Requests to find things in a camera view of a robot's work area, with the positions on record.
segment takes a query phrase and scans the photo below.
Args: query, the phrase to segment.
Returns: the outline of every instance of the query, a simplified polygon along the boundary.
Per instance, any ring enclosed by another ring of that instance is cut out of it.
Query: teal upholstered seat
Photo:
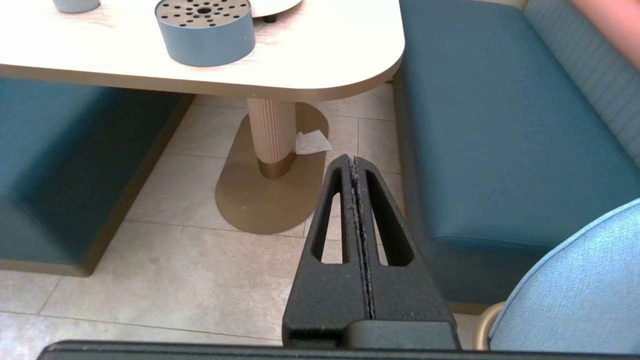
[[[640,166],[640,71],[567,0],[529,0],[525,16]]]
[[[503,301],[545,253],[640,197],[640,171],[510,6],[401,0],[407,217],[447,300]]]
[[[80,266],[180,98],[0,79],[0,263]]]

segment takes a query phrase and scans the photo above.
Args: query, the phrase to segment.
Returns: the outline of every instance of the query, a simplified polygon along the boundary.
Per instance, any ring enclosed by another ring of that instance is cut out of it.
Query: perforated lid
[[[207,28],[234,22],[250,12],[247,0],[164,0],[156,16],[183,28]]]

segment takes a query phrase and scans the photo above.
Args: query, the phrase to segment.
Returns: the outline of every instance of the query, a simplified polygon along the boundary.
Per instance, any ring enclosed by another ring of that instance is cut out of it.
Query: white plate
[[[263,17],[291,9],[302,0],[249,0],[253,17]]]

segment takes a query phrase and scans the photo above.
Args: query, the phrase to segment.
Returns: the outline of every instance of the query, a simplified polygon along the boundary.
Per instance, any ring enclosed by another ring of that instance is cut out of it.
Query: white tabletop
[[[77,15],[51,0],[2,3],[0,76],[16,78],[319,101],[384,82],[404,50],[398,0],[303,0],[274,24],[254,20],[247,57],[201,68],[167,55],[157,0],[102,0]]]

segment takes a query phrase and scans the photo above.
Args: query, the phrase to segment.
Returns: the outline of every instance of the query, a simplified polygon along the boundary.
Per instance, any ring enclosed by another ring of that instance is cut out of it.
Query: blue container
[[[58,10],[63,13],[84,13],[100,6],[100,0],[53,0]]]
[[[232,63],[255,46],[248,0],[162,0],[156,19],[169,56],[185,65]]]

